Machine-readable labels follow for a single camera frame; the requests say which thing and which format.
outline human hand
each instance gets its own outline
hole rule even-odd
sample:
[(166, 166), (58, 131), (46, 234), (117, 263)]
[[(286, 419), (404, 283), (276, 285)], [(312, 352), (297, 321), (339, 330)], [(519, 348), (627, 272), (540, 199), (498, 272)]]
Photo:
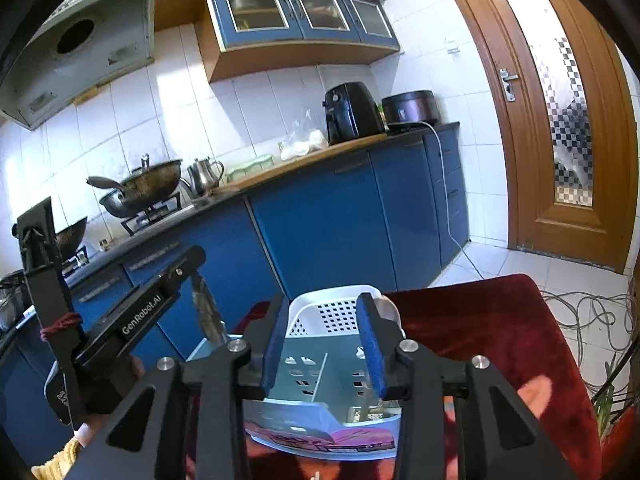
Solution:
[[(131, 370), (137, 379), (142, 377), (145, 374), (145, 367), (142, 364), (142, 361), (135, 357), (130, 356)], [(76, 436), (76, 440), (82, 445), (82, 447), (87, 447), (91, 439), (94, 437), (98, 431), (104, 426), (104, 423), (109, 418), (109, 415), (99, 415), (97, 413), (89, 414), (87, 421), (80, 426), (80, 429), (74, 431), (74, 435)]]

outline wok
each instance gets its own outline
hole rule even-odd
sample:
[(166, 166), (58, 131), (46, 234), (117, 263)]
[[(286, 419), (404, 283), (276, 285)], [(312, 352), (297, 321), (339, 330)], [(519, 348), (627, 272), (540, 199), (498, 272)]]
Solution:
[(78, 246), (84, 238), (84, 231), (86, 230), (86, 216), (70, 225), (66, 229), (62, 229), (56, 234), (56, 242), (58, 243), (58, 249), (62, 256), (62, 261), (66, 262), (69, 258), (76, 254)]
[(181, 163), (182, 160), (170, 160), (150, 167), (149, 156), (145, 155), (142, 167), (122, 182), (101, 176), (90, 176), (86, 182), (99, 189), (113, 189), (100, 203), (115, 217), (131, 218), (174, 192), (180, 181)]

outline white cable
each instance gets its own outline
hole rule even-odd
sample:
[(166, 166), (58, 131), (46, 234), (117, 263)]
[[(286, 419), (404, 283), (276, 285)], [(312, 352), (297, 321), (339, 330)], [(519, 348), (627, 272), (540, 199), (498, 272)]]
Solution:
[[(398, 124), (398, 125), (421, 124), (423, 126), (428, 126), (431, 129), (431, 131), (435, 134), (436, 140), (438, 141), (438, 149), (440, 151), (440, 167), (442, 169), (442, 185), (444, 186), (444, 195), (445, 195), (444, 202), (445, 202), (445, 207), (447, 211), (447, 233), (449, 234), (449, 238), (451, 238), (451, 240), (453, 240), (453, 242), (460, 248), (460, 251), (465, 255), (465, 258), (469, 261), (471, 266), (478, 273), (478, 276), (480, 276), (480, 279), (485, 280), (486, 278), (482, 275), (480, 270), (478, 270), (478, 268), (476, 267), (476, 264), (473, 263), (473, 261), (468, 256), (468, 254), (466, 254), (466, 251), (464, 250), (464, 248), (460, 245), (460, 243), (458, 243), (458, 241), (451, 234), (451, 225), (450, 225), (450, 219), (449, 219), (449, 200), (447, 199), (447, 181), (446, 181), (445, 170), (444, 170), (444, 158), (442, 156), (442, 143), (440, 142), (440, 136), (438, 135), (434, 127), (427, 122), (417, 121), (415, 123), (391, 123), (389, 125), (393, 126), (394, 124)], [(577, 359), (578, 369), (580, 369), (580, 367), (582, 366), (582, 359), (584, 357), (585, 343), (582, 341), (582, 330), (592, 325), (596, 321), (604, 324), (604, 326), (606, 327), (609, 346), (614, 351), (614, 356), (611, 362), (612, 370), (616, 367), (618, 362), (620, 362), (620, 360), (616, 361), (616, 359), (618, 358), (618, 353), (620, 353), (620, 358), (622, 358), (625, 351), (629, 348), (629, 345), (631, 345), (632, 343), (631, 337), (629, 338), (629, 342), (626, 344), (624, 348), (617, 348), (613, 344), (613, 341), (611, 340), (611, 327), (616, 322), (616, 315), (612, 311), (607, 310), (604, 307), (604, 304), (602, 303), (602, 301), (603, 300), (611, 301), (612, 303), (616, 303), (625, 309), (625, 321), (624, 321), (625, 331), (629, 335), (634, 334), (636, 330), (636, 318), (634, 316), (633, 306), (636, 303), (636, 298), (631, 293), (632, 283), (629, 284), (629, 288), (627, 289), (626, 294), (618, 294), (616, 296), (611, 296), (610, 298), (605, 296), (596, 296), (588, 292), (563, 292), (561, 294), (553, 294), (551, 292), (547, 292), (546, 290), (541, 290), (541, 293), (545, 301), (557, 300), (561, 304), (563, 304), (565, 307), (567, 307), (569, 311), (571, 311), (571, 313), (574, 314), (575, 316), (575, 324), (565, 324), (559, 321), (556, 321), (556, 322), (562, 328), (576, 331), (576, 337), (577, 337), (577, 343), (578, 343), (578, 359)], [(565, 296), (576, 296), (576, 295), (582, 295), (583, 297), (580, 298), (580, 300), (578, 300), (578, 303), (575, 306), (573, 306), (571, 303), (569, 303), (567, 300), (564, 299)], [(578, 310), (582, 302), (585, 300), (590, 300), (590, 307), (591, 307), (591, 311), (594, 313), (594, 318), (590, 322), (583, 325), (583, 324), (580, 324), (580, 317), (579, 317)], [(596, 309), (596, 306), (595, 306), (596, 304), (602, 310), (600, 313)], [(597, 384), (592, 384), (587, 381), (584, 381), (584, 384), (587, 386), (587, 389), (591, 391), (591, 393), (597, 392), (602, 386), (602, 385), (598, 386)], [(618, 394), (622, 391), (626, 391), (627, 388), (628, 388), (628, 383), (623, 388), (620, 388), (619, 390), (615, 391), (614, 394)]]

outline air fryer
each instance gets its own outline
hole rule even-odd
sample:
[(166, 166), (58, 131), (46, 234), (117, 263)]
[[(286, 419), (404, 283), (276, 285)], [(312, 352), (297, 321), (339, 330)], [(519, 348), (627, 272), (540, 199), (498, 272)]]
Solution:
[(378, 107), (363, 82), (344, 83), (329, 90), (325, 107), (329, 144), (367, 137), (385, 131)]

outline upper cabinet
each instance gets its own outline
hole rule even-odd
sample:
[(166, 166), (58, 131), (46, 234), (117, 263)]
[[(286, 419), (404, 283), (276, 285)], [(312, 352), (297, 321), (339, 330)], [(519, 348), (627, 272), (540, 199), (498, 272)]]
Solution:
[(210, 81), (292, 66), (370, 64), (400, 48), (373, 0), (206, 1), (195, 28)]

